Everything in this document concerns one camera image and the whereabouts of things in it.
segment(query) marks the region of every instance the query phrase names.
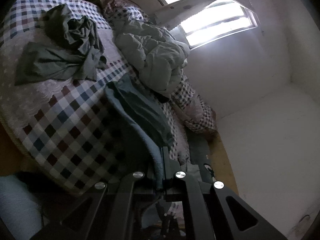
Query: curtain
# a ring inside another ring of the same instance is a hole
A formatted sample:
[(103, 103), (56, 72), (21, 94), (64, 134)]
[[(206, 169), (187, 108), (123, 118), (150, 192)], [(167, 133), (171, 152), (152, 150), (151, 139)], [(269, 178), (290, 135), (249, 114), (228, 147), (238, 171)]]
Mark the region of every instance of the curtain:
[[(156, 25), (166, 27), (169, 31), (189, 17), (201, 12), (216, 0), (180, 0), (163, 6), (155, 11), (153, 17)], [(249, 0), (233, 0), (244, 8), (254, 12)]]

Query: clothing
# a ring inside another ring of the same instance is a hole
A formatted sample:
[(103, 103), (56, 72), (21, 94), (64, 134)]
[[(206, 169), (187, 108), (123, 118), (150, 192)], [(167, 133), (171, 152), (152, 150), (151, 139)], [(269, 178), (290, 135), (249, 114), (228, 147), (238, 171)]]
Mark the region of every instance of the clothing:
[(17, 66), (15, 85), (70, 77), (96, 80), (96, 68), (105, 69), (106, 58), (102, 56), (104, 48), (96, 24), (87, 16), (79, 20), (71, 16), (66, 4), (47, 12), (46, 35), (68, 51), (28, 43)]
[(151, 155), (155, 174), (156, 187), (162, 188), (163, 160), (160, 148), (173, 144), (167, 118), (160, 106), (125, 74), (118, 82), (109, 82), (105, 88), (106, 96), (123, 118), (123, 136), (127, 148), (128, 164), (139, 165), (145, 159), (144, 153)]
[(141, 82), (169, 98), (181, 81), (179, 70), (187, 64), (189, 46), (142, 21), (118, 21), (114, 26), (115, 44), (138, 70)]

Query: plaid blanket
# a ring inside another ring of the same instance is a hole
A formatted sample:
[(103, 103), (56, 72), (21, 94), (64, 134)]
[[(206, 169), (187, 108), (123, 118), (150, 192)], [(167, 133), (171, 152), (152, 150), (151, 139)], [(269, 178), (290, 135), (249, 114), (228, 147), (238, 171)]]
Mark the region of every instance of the plaid blanket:
[[(82, 194), (101, 179), (117, 180), (126, 174), (122, 162), (121, 134), (114, 110), (104, 96), (104, 86), (107, 82), (119, 80), (127, 72), (134, 77), (135, 73), (119, 52), (109, 57), (106, 47), (110, 46), (107, 43), (112, 38), (104, 37), (104, 33), (109, 35), (111, 26), (94, 4), (82, 0), (17, 0), (0, 26), (1, 60), (5, 75), (5, 64), (10, 61), (5, 50), (17, 49), (18, 42), (27, 42), (27, 35), (32, 32), (35, 33), (32, 41), (42, 42), (37, 37), (43, 32), (46, 11), (58, 4), (67, 4), (74, 18), (87, 15), (97, 24), (108, 69), (97, 70), (96, 82), (70, 81), (63, 86), (61, 91), (41, 105), (16, 135), (46, 174), (69, 192)], [(110, 17), (143, 20), (144, 15), (135, 7), (123, 7)], [(174, 137), (170, 157), (177, 160), (178, 152), (188, 156), (188, 143), (179, 119), (169, 103), (159, 105), (168, 118)], [(1, 106), (1, 113), (6, 119), (10, 111), (6, 111), (3, 104)]]

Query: window frame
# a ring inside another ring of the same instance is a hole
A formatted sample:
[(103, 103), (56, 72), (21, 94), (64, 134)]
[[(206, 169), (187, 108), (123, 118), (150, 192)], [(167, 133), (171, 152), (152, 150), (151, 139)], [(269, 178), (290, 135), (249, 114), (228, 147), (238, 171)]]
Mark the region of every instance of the window frame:
[[(165, 6), (167, 5), (168, 3), (165, 1), (165, 0), (158, 0), (159, 3), (162, 5), (162, 6)], [(221, 5), (225, 5), (225, 4), (230, 4), (232, 3), (231, 1), (226, 1), (226, 2), (219, 2), (219, 3), (216, 3), (216, 4), (212, 4), (211, 6), (209, 6), (208, 8), (212, 8), (212, 7), (216, 7), (216, 6), (221, 6)], [(228, 18), (228, 19), (224, 19), (224, 20), (220, 20), (218, 22), (215, 22), (215, 23), (212, 23), (212, 24), (209, 24), (209, 25), (206, 25), (206, 26), (203, 26), (197, 30), (193, 30), (191, 32), (188, 32), (186, 33), (183, 29), (183, 27), (181, 25), (178, 25), (178, 29), (180, 30), (180, 32), (185, 36), (186, 38), (186, 41), (187, 40), (187, 36), (188, 35), (191, 35), (192, 33), (196, 32), (196, 31), (199, 31), (199, 30), (203, 30), (203, 29), (206, 29), (206, 28), (209, 28), (209, 27), (212, 27), (212, 26), (215, 26), (215, 25), (218, 25), (218, 24), (221, 24), (221, 23), (226, 23), (226, 22), (230, 22), (230, 21), (234, 21), (234, 20), (237, 20), (237, 19), (240, 19), (240, 18), (248, 18), (251, 22), (251, 25), (248, 26), (248, 27), (243, 27), (243, 28), (239, 28), (239, 29), (236, 29), (236, 30), (233, 30), (233, 31), (230, 31), (230, 32), (227, 32), (227, 33), (223, 33), (223, 34), (220, 34), (218, 36), (215, 36), (215, 38), (213, 38), (212, 40), (209, 40), (209, 41), (206, 41), (206, 42), (202, 42), (202, 43), (198, 43), (198, 44), (195, 44), (195, 45), (189, 45), (189, 47), (191, 49), (195, 49), (195, 48), (198, 48), (204, 44), (207, 44), (209, 42), (212, 42), (212, 41), (215, 41), (217, 39), (220, 39), (222, 37), (226, 37), (226, 36), (229, 36), (231, 34), (234, 34), (234, 33), (239, 33), (239, 32), (242, 32), (242, 31), (245, 31), (245, 30), (251, 30), (253, 28), (256, 28), (257, 27), (257, 22), (255, 20), (255, 17), (253, 15), (253, 13), (247, 9), (247, 8), (244, 8), (242, 6), (240, 6), (244, 15), (243, 16), (235, 16), (235, 17), (231, 17), (231, 18)]]

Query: wooden board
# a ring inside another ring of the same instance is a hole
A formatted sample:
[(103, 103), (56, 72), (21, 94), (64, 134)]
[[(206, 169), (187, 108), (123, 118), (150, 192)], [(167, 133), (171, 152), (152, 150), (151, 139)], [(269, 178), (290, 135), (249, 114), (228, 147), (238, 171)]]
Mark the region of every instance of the wooden board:
[(211, 166), (214, 170), (216, 179), (222, 181), (239, 195), (229, 158), (219, 134), (211, 143), (209, 143), (209, 148)]

